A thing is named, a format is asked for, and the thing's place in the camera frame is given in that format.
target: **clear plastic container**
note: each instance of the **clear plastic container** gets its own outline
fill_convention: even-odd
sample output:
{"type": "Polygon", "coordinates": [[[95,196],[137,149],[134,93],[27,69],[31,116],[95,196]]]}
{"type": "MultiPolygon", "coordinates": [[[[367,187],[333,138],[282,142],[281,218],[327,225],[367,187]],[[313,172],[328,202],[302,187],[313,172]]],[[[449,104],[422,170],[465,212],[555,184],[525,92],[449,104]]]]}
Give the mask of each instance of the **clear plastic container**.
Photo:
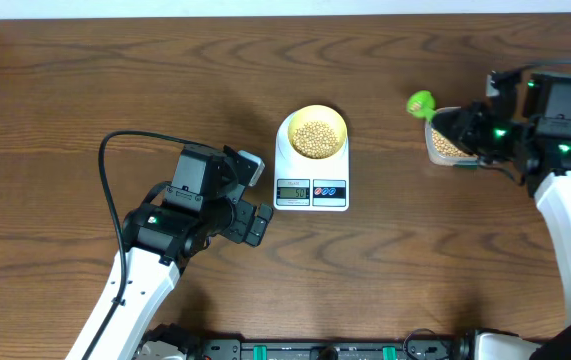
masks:
{"type": "MultiPolygon", "coordinates": [[[[458,109],[457,107],[447,107],[436,110],[436,113],[442,113],[446,111],[453,111],[458,109]]],[[[432,125],[429,121],[425,121],[425,144],[427,145],[427,154],[429,159],[436,165],[445,166],[462,166],[476,168],[476,158],[475,157],[454,157],[445,156],[436,150],[434,145],[434,139],[432,138],[432,125]]]]}

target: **wooden tabletop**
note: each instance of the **wooden tabletop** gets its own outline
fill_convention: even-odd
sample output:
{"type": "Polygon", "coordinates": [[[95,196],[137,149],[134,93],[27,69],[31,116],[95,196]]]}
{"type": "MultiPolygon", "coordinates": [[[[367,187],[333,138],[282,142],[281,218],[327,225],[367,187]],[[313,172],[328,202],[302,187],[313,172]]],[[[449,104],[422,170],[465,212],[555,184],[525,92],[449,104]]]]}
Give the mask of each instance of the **wooden tabletop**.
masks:
{"type": "MultiPolygon", "coordinates": [[[[247,198],[269,204],[276,130],[318,103],[349,120],[349,211],[276,212],[255,249],[216,238],[152,325],[555,335],[563,293],[532,199],[500,174],[432,164],[404,106],[419,89],[465,105],[490,70],[558,57],[571,58],[571,15],[0,21],[0,358],[64,357],[105,285],[117,249],[97,171],[106,133],[257,154],[267,170],[247,198]]],[[[110,144],[121,218],[172,178],[179,150],[110,144]]]]}

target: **yellow bowl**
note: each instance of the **yellow bowl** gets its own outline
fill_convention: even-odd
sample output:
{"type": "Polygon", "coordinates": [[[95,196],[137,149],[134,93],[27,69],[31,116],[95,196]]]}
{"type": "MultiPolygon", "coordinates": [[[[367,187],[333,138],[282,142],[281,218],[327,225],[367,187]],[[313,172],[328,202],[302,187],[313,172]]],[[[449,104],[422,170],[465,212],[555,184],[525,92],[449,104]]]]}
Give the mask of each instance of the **yellow bowl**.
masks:
{"type": "Polygon", "coordinates": [[[338,138],[338,142],[336,147],[333,149],[334,151],[332,152],[332,155],[336,154],[338,150],[340,150],[345,144],[345,139],[347,139],[347,126],[345,125],[345,120],[343,120],[343,117],[341,117],[339,113],[337,113],[334,109],[323,105],[306,106],[294,113],[292,120],[289,123],[289,127],[287,128],[287,137],[289,139],[289,143],[292,145],[294,150],[296,150],[296,152],[302,156],[305,156],[304,154],[301,154],[294,146],[294,134],[296,133],[296,130],[301,129],[305,124],[313,121],[324,122],[334,131],[336,137],[338,138]]]}

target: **green clip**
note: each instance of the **green clip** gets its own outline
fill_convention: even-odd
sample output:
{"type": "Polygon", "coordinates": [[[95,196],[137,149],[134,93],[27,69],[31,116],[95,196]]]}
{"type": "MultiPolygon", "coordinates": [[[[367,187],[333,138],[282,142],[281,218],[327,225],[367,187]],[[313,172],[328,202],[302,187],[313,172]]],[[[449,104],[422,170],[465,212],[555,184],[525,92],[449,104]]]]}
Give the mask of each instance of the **green clip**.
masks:
{"type": "Polygon", "coordinates": [[[396,360],[396,348],[395,347],[384,347],[383,348],[383,360],[396,360]]]}
{"type": "Polygon", "coordinates": [[[267,360],[267,346],[254,346],[254,360],[267,360]]]}

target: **scale control panel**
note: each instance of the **scale control panel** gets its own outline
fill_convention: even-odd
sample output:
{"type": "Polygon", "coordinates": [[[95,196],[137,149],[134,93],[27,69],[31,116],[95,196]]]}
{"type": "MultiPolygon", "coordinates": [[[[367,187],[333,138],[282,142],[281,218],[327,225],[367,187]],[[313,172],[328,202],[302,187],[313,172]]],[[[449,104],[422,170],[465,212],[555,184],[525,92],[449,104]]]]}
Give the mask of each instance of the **scale control panel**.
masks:
{"type": "Polygon", "coordinates": [[[276,205],[345,207],[347,182],[323,179],[278,179],[276,205]]]}

